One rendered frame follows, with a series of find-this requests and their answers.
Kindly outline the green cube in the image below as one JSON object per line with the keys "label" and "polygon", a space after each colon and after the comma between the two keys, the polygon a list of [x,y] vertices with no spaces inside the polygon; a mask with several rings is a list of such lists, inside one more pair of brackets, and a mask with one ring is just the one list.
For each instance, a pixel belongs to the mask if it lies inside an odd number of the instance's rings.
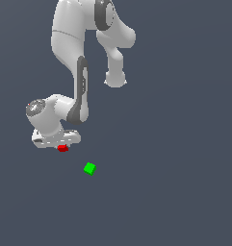
{"label": "green cube", "polygon": [[96,166],[93,163],[87,163],[86,166],[84,167],[84,172],[93,175],[94,171],[96,170]]}

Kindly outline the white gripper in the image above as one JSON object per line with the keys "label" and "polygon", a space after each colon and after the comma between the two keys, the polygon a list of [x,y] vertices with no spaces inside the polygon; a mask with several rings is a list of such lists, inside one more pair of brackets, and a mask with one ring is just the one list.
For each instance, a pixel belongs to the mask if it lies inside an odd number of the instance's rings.
{"label": "white gripper", "polygon": [[34,130],[32,141],[38,148],[58,148],[59,145],[69,147],[73,143],[79,143],[81,136],[76,130],[59,130],[59,132],[53,136],[42,136],[40,131]]}

